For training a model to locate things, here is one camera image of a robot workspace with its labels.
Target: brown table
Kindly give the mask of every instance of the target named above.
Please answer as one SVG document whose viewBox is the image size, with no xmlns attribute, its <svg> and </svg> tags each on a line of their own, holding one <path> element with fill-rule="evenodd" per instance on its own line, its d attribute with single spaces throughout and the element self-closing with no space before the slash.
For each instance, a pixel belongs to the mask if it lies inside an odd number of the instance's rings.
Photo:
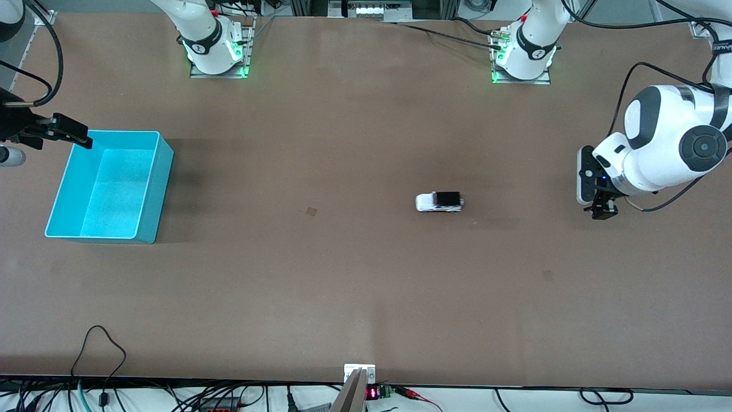
<svg viewBox="0 0 732 412">
<path fill-rule="evenodd" d="M 570 25 L 549 87 L 491 84 L 485 49 L 372 21 L 281 18 L 242 81 L 188 79 L 164 15 L 56 30 L 64 83 L 37 111 L 159 130 L 176 157 L 152 246 L 44 238 L 68 144 L 0 171 L 2 372 L 65 374 L 101 323 L 122 375 L 335 381 L 362 361 L 410 383 L 732 388 L 730 166 L 658 213 L 592 221 L 575 201 L 575 153 L 627 69 L 699 77 L 686 26 Z M 54 77 L 45 32 L 24 67 Z M 629 95 L 667 82 L 640 69 Z M 417 213 L 432 190 L 465 211 Z M 101 334 L 87 355 L 81 373 L 119 360 Z"/>
</svg>

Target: toy car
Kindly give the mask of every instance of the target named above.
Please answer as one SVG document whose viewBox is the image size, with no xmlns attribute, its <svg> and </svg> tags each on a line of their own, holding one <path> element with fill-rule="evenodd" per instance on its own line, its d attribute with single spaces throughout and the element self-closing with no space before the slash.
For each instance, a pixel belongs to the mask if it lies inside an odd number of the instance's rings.
<svg viewBox="0 0 732 412">
<path fill-rule="evenodd" d="M 460 198 L 459 191 L 434 191 L 418 194 L 414 203 L 417 206 L 417 211 L 421 213 L 457 213 L 463 210 L 465 200 Z"/>
</svg>

